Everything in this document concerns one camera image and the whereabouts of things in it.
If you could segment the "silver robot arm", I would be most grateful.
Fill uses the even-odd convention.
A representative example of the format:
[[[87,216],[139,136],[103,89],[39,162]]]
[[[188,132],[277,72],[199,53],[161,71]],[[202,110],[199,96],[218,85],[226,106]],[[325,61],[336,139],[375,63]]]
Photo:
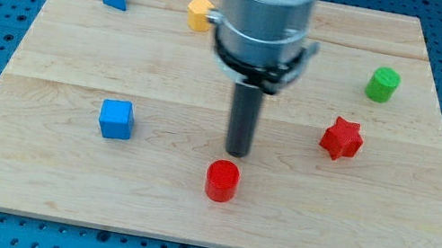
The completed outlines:
[[[277,94],[303,72],[319,46],[305,45],[317,0],[220,0],[208,13],[214,52],[235,83]]]

